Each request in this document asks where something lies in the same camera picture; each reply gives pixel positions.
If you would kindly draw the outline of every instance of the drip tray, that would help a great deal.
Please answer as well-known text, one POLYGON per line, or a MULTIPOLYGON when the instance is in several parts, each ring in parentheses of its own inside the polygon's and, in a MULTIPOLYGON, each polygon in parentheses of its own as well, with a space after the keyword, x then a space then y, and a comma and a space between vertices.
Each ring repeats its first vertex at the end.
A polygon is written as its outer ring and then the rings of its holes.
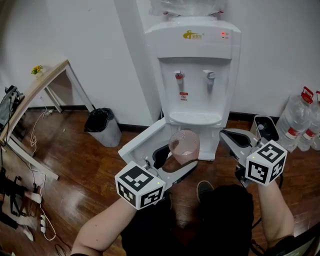
POLYGON ((221 116, 216 114, 191 112, 172 112, 170 118, 178 123, 200 126, 214 125, 221 121, 221 116))

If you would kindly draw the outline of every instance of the black trash bag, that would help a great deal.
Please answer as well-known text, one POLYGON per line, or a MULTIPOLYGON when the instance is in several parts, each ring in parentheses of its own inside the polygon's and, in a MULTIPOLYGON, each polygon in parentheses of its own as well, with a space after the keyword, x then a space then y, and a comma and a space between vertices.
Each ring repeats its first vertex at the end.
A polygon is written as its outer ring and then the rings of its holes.
POLYGON ((98 108, 91 111, 88 120, 85 122, 84 131, 89 133, 102 132, 108 122, 115 118, 110 108, 98 108))

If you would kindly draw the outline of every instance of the wooden table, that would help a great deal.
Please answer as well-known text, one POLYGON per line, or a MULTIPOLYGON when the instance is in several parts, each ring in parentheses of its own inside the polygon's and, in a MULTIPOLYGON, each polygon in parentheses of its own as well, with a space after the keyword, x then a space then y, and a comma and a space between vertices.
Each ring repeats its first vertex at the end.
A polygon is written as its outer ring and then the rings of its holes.
POLYGON ((20 103, 20 105, 17 107, 16 111, 12 115, 9 121, 9 129, 7 126, 4 127, 2 133, 0 134, 0 141, 5 142, 6 138, 8 138, 7 144, 12 148, 16 153, 18 153, 23 159, 25 159, 27 162, 35 166, 40 172, 46 174, 49 177, 52 177, 54 179, 58 179, 59 176, 49 170, 47 167, 39 163, 37 160, 33 158, 33 153, 30 152, 28 148, 26 148, 13 134, 12 131, 14 130, 15 126, 17 125, 20 118, 23 116, 23 114, 28 109, 30 103, 32 100, 40 93, 42 90, 45 91, 45 93, 49 96, 49 98, 52 100, 54 106, 56 109, 61 113, 62 109, 55 98, 54 94, 48 87, 48 85, 57 77, 59 76, 63 71, 66 72, 67 77, 69 78, 72 88, 75 89, 80 98, 82 99, 83 103, 85 104, 86 108, 89 110, 89 112, 94 110, 94 107, 92 103, 90 102, 89 98, 87 97, 85 91, 81 87, 77 77, 75 76, 70 63, 68 60, 65 60, 58 65, 54 66, 53 68, 50 68, 48 71, 46 71, 41 77, 36 79, 30 88, 24 93, 24 99, 20 103))

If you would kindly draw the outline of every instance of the black baseboard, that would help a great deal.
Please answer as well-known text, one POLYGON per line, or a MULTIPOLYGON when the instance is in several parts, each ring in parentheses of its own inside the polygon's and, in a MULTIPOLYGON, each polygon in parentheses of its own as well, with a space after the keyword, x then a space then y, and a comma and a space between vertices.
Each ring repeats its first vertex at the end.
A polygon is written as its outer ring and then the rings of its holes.
MULTIPOLYGON (((64 111, 87 111, 87 108, 85 105, 65 105, 65 106, 60 106, 60 107, 64 111)), ((28 110, 45 110, 46 108, 56 110, 55 106, 29 107, 28 110)), ((253 122, 255 116, 256 116, 256 114, 242 113, 242 112, 230 112, 228 120, 253 122)), ((275 117, 275 116, 270 116, 270 117, 272 118, 272 120, 275 124, 279 120, 279 117, 275 117)), ((124 123, 118 123, 118 125, 119 125, 119 128, 121 131, 133 132, 133 133, 142 133, 145 129, 148 128, 148 126, 144 126, 144 125, 133 125, 133 124, 124 124, 124 123)))

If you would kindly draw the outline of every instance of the trash can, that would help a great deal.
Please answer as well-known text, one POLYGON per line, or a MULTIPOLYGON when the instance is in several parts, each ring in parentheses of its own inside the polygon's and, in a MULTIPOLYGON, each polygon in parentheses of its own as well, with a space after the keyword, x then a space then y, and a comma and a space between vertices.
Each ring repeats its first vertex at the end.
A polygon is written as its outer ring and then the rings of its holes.
POLYGON ((110 108, 93 110, 84 125, 84 131, 90 133, 105 147, 116 147, 121 139, 121 131, 110 108))

